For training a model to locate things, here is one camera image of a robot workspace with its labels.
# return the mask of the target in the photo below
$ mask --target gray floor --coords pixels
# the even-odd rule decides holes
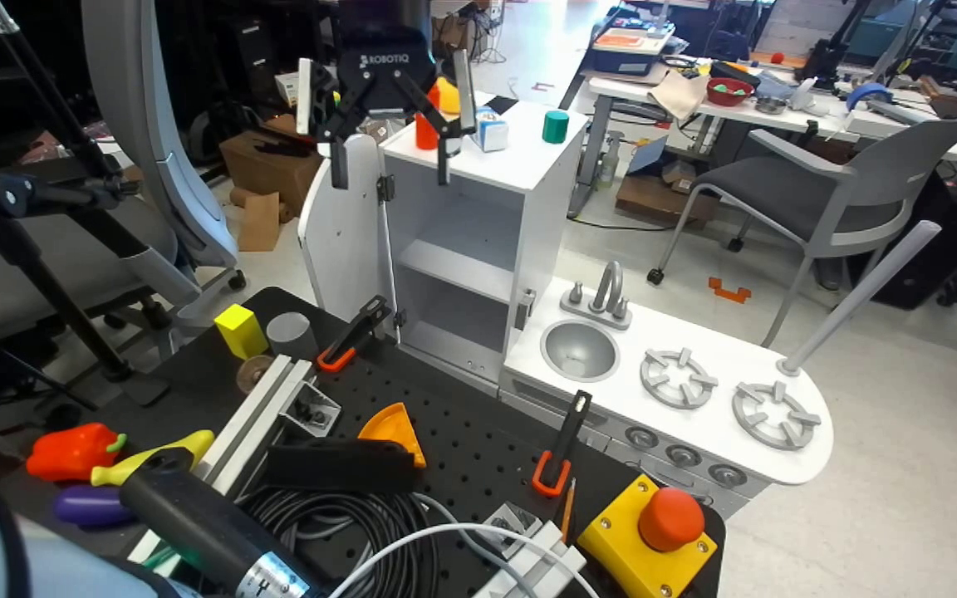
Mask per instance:
[[[509,2],[497,46],[502,64],[483,64],[480,91],[556,104],[580,55],[596,0]],[[616,212],[601,190],[585,220],[636,223]],[[600,280],[604,259],[627,268],[631,304],[761,339],[796,252],[756,236],[741,257],[720,252],[725,225],[692,233],[665,285],[644,273],[667,233],[604,233],[570,223],[558,277]],[[309,295],[292,225],[281,251],[247,257],[254,290],[285,285]],[[734,307],[709,294],[709,277],[750,285]],[[778,350],[791,354],[827,316],[830,294],[810,285],[796,307]],[[725,594],[957,594],[957,309],[914,314],[867,307],[809,367],[826,389],[837,450],[827,471],[806,490],[771,490],[728,521]]]

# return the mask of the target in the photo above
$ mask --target white toy kitchen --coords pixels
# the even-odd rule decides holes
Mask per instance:
[[[585,118],[541,141],[541,108],[506,113],[509,150],[463,144],[440,187],[413,127],[354,135],[349,190],[329,166],[309,187],[298,242],[315,304],[339,320],[370,295],[398,316],[406,354],[558,426],[592,392],[581,438],[725,519],[766,485],[806,485],[835,452],[835,421],[809,372],[781,357],[627,304],[623,268],[556,280]]]

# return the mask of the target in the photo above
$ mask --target stove burner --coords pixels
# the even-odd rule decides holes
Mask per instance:
[[[709,375],[687,350],[681,354],[644,354],[643,361],[643,386],[651,398],[671,406],[671,410],[702,410],[719,379]]]
[[[788,410],[781,421],[771,419],[771,406]],[[815,430],[821,426],[819,417],[810,417],[797,398],[784,392],[784,382],[739,386],[734,417],[750,438],[778,452],[801,452],[806,445],[810,445]]]

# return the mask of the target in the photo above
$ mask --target sink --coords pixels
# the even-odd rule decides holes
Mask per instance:
[[[612,339],[585,323],[561,323],[550,328],[541,354],[570,379],[600,379],[616,367]]]

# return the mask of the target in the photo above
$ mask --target table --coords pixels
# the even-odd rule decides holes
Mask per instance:
[[[247,307],[260,316],[260,323],[270,323],[281,314],[307,314],[315,342],[329,342],[343,328],[339,320],[283,290],[264,290]],[[233,382],[236,367],[241,361],[209,328],[156,370],[156,375],[174,382],[170,398],[151,410],[121,406],[116,411],[103,411],[103,421],[133,432],[133,438],[141,438],[142,445],[178,438],[197,426],[222,430],[222,421],[233,417],[233,406],[241,406],[243,398]],[[363,360],[343,375],[321,375],[321,389],[343,406],[339,426],[334,432],[335,438],[354,438],[359,426],[386,403],[406,403],[434,462],[421,474],[421,490],[447,504],[459,504],[463,519],[483,519],[502,502],[521,504],[544,519],[551,515],[551,509],[529,491],[531,462],[538,450],[544,450],[556,434],[537,419],[527,419],[521,411],[497,403],[493,395],[483,395],[480,389],[441,375],[440,370],[398,354],[395,346],[378,342],[372,342]],[[588,524],[636,478],[636,471],[588,445],[576,450],[576,471],[580,535],[581,524]],[[109,535],[68,530],[53,521],[53,490],[27,478],[23,471],[0,490],[15,509],[23,504],[23,515],[38,519],[53,532],[64,532],[68,538],[94,547],[98,556],[123,556],[127,541],[142,532],[141,524]],[[706,509],[706,515],[709,535],[720,544],[720,553],[716,553],[709,567],[694,577],[687,594],[698,598],[719,594],[720,556],[728,547],[725,521],[713,509]],[[455,538],[440,538],[437,556],[447,558],[440,565],[447,586],[441,594],[468,594],[466,588],[484,586],[497,571],[477,556],[468,556],[463,544],[455,544]],[[585,575],[601,594],[616,594],[616,582],[604,577],[596,565],[588,565]]]
[[[581,170],[580,170],[580,187],[571,196],[571,216],[581,212],[585,201],[596,190],[600,155],[601,155],[612,110],[619,104],[656,108],[647,98],[651,87],[592,78],[588,91],[596,93],[596,118],[592,118],[588,144],[581,150]],[[899,129],[905,129],[905,124],[878,118],[867,108],[857,108],[853,113],[847,113],[847,108],[830,93],[815,93],[810,113],[796,113],[796,110],[761,113],[761,110],[756,110],[756,100],[747,100],[741,108],[702,104],[694,113],[706,124],[702,124],[702,132],[694,135],[694,144],[685,148],[687,155],[706,155],[706,144],[713,132],[719,132],[719,124],[746,124],[746,127],[761,127],[761,129],[778,129],[778,132],[815,132],[815,135],[840,141],[840,144],[885,141],[885,135],[893,135]]]

